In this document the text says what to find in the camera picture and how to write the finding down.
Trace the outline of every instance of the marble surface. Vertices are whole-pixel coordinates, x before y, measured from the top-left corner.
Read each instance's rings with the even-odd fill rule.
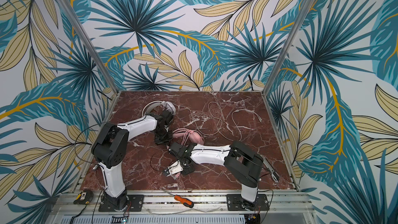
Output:
[[[217,102],[222,108],[225,121],[218,124],[220,133],[204,136],[205,145],[231,144],[232,141],[226,138],[239,140],[238,130],[240,130],[241,141],[255,152],[264,155],[280,175],[278,183],[275,183],[270,175],[262,177],[259,188],[293,188],[260,92],[124,91],[120,94],[110,122],[121,123],[137,119],[141,117],[143,107],[155,100],[170,101],[176,106],[177,114],[171,125],[172,130],[196,129],[197,125],[206,134],[217,131],[219,120],[214,117],[222,118],[221,110],[215,103],[211,103],[209,109],[210,102]],[[262,122],[252,112],[233,113],[243,108],[255,111]],[[155,110],[160,112],[162,107],[157,107]],[[238,128],[232,120],[232,113]],[[181,143],[182,138],[174,141]],[[153,133],[147,132],[128,142],[127,154],[122,163],[123,179],[128,190],[156,190],[160,187],[164,189],[241,189],[239,182],[223,166],[195,165],[195,172],[186,176],[181,175],[175,180],[151,168],[151,157],[152,167],[159,171],[174,161],[174,157],[167,153],[165,146],[154,144]],[[263,170],[261,175],[266,173],[268,171]],[[89,168],[81,189],[101,190],[103,186],[101,170],[92,171]]]

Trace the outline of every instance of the white headphones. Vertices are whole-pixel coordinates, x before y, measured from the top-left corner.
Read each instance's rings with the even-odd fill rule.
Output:
[[[173,103],[169,102],[169,101],[152,101],[150,103],[148,103],[144,109],[142,110],[142,117],[144,117],[145,115],[150,114],[150,112],[152,112],[152,110],[155,107],[158,107],[162,105],[163,109],[168,110],[169,112],[172,113],[172,115],[176,114],[176,107],[173,105]]]

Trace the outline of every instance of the wall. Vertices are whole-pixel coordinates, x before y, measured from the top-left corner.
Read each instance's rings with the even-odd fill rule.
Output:
[[[43,223],[82,165],[77,135],[102,121],[110,90],[54,0],[0,4],[0,222]],[[90,3],[73,5],[79,15]],[[95,130],[78,138],[80,157]]]
[[[83,27],[120,89],[218,91],[262,89],[303,0],[89,1]]]
[[[398,0],[327,0],[268,94],[320,223],[397,223],[397,21]]]

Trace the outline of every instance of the metal corner post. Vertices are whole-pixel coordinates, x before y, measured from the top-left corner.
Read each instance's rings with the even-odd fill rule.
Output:
[[[112,77],[109,75],[108,71],[106,70],[104,64],[100,56],[98,55],[97,50],[95,49],[94,45],[92,44],[89,36],[87,35],[86,31],[84,30],[82,23],[80,22],[79,18],[77,17],[76,13],[74,12],[72,6],[70,5],[68,0],[56,0],[59,4],[59,7],[66,15],[72,27],[75,29],[77,35],[80,37],[81,41],[83,42],[84,46],[86,47],[88,53],[96,63],[98,70],[102,73],[102,76],[105,78],[105,81],[111,88],[111,90],[117,94],[119,89],[116,87],[115,83],[113,82]]]
[[[294,24],[288,33],[286,42],[283,45],[281,52],[279,53],[279,55],[276,59],[275,65],[268,77],[267,83],[264,86],[264,89],[262,92],[263,97],[266,97],[269,90],[271,89],[271,85],[272,85],[273,81],[275,80],[279,70],[281,69],[281,66],[283,64],[283,61],[285,60],[287,52],[288,52],[289,48],[292,46],[293,39],[296,37],[297,33],[299,32],[301,25],[304,22],[308,12],[310,11],[310,9],[312,7],[312,3],[314,1],[315,0],[304,0],[303,1],[301,10],[299,11],[299,13],[296,16],[296,20],[294,21]]]

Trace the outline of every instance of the pink ear cup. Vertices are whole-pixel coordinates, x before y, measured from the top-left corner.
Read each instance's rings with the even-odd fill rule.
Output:
[[[195,130],[190,130],[187,128],[180,128],[173,131],[173,138],[183,137],[181,145],[185,145],[188,138],[192,143],[204,144],[204,139],[201,134]]]

